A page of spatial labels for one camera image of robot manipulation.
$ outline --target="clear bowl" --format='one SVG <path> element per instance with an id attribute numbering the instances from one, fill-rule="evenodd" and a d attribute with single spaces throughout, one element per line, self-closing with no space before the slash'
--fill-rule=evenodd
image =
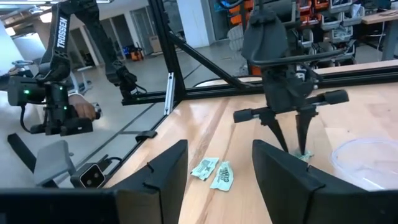
<path id="1" fill-rule="evenodd" d="M 398 142 L 356 139 L 334 150 L 335 176 L 365 190 L 398 189 Z"/>

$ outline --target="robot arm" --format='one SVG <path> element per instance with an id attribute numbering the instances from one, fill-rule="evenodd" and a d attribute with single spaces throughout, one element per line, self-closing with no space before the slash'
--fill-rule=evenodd
<path id="1" fill-rule="evenodd" d="M 69 9 L 68 2 L 60 2 L 52 6 L 50 27 L 52 35 L 39 65 L 37 77 L 39 80 L 60 82 L 69 76 L 68 31 L 71 15 Z"/>
<path id="2" fill-rule="evenodd" d="M 70 73 L 67 54 L 70 16 L 74 14 L 87 27 L 105 62 L 106 78 L 120 88 L 124 99 L 131 99 L 136 90 L 137 77 L 120 62 L 113 49 L 112 41 L 100 24 L 96 0 L 69 0 L 52 6 L 52 23 L 49 47 L 39 66 L 39 79 L 59 82 Z"/>

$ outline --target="black metal frame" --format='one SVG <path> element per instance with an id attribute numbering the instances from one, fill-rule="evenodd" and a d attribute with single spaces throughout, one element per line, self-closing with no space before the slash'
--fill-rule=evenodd
<path id="1" fill-rule="evenodd" d="M 149 6 L 154 16 L 155 27 L 158 33 L 160 46 L 164 54 L 164 59 L 169 72 L 174 72 L 175 75 L 175 103 L 176 107 L 183 100 L 195 100 L 202 98 L 216 98 L 224 96 L 237 96 L 237 95 L 251 95 L 264 93 L 262 82 L 249 82 L 253 86 L 247 86 L 229 75 L 222 68 L 215 65 L 212 61 L 199 54 L 195 49 L 190 47 L 185 41 L 175 36 L 168 27 L 168 17 L 165 12 L 162 0 L 149 0 Z M 206 68 L 211 70 L 220 79 L 224 80 L 227 84 L 185 88 L 183 76 L 181 73 L 180 65 L 178 63 L 177 53 L 174 45 L 177 45 L 187 54 L 192 56 Z M 363 70 L 355 70 L 348 72 L 324 73 L 323 81 L 319 83 L 319 88 L 331 88 L 353 85 L 367 85 L 375 83 L 398 82 L 398 65 L 371 68 Z M 158 91 L 142 95 L 138 100 L 123 101 L 123 105 L 136 105 L 143 103 L 158 103 L 165 101 L 165 91 Z M 155 131 L 157 127 L 167 118 L 163 116 L 158 123 L 152 127 L 151 130 Z M 123 158 L 123 162 L 115 167 L 109 174 L 112 176 L 118 169 L 129 159 L 129 157 L 142 145 L 143 141 L 137 143 L 130 153 Z"/>

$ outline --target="wooden tabletop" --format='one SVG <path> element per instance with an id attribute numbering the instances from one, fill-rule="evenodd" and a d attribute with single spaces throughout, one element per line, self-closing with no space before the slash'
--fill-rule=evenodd
<path id="1" fill-rule="evenodd" d="M 362 17 L 364 24 L 375 24 L 378 22 L 388 22 L 398 19 L 398 10 L 388 10 L 385 12 L 379 12 L 373 15 Z"/>
<path id="2" fill-rule="evenodd" d="M 370 68 L 384 68 L 390 66 L 398 66 L 398 59 L 395 60 L 386 60 L 382 62 L 371 62 L 371 63 L 362 63 L 356 65 L 345 65 L 342 67 L 330 67 L 330 68 L 319 68 L 315 69 L 314 71 L 317 72 L 319 75 L 328 75 L 329 73 L 336 73 L 336 72 L 350 72 L 350 71 L 357 71 L 363 69 L 370 69 Z M 242 77 L 240 78 L 242 82 L 253 82 L 261 80 L 261 76 L 258 77 Z M 210 86 L 210 85 L 222 85 L 226 84 L 223 80 L 211 80 L 207 82 L 200 83 L 195 87 L 202 87 L 202 86 Z"/>
<path id="3" fill-rule="evenodd" d="M 310 163 L 329 174 L 334 173 L 330 154 L 344 142 L 357 138 L 398 139 L 398 83 L 344 89 L 350 102 L 320 106 L 320 114 L 312 120 L 308 130 L 307 149 L 314 153 Z M 203 157 L 219 157 L 221 161 L 230 161 L 234 182 L 229 192 L 222 192 L 210 189 L 214 171 L 207 181 L 188 174 L 179 223 L 271 224 L 254 175 L 251 145 L 253 139 L 280 145 L 258 119 L 233 123 L 234 111 L 265 105 L 264 95 L 181 102 L 156 129 L 157 137 L 146 140 L 106 187 L 145 166 L 180 139 L 188 139 L 188 170 L 198 165 Z M 289 149 L 297 150 L 295 113 L 279 114 L 277 119 Z"/>

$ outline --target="person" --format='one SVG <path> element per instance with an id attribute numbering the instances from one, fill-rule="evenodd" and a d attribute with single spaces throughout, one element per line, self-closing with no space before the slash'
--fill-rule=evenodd
<path id="1" fill-rule="evenodd" d="M 72 94 L 69 103 L 73 105 L 81 118 L 95 119 L 95 108 L 83 96 Z M 26 127 L 42 123 L 43 113 L 36 105 L 25 106 L 24 123 Z M 0 91 L 0 188 L 35 187 L 33 173 L 26 167 L 7 141 L 10 134 L 20 133 L 22 129 L 19 119 L 21 107 L 8 103 L 6 91 Z"/>

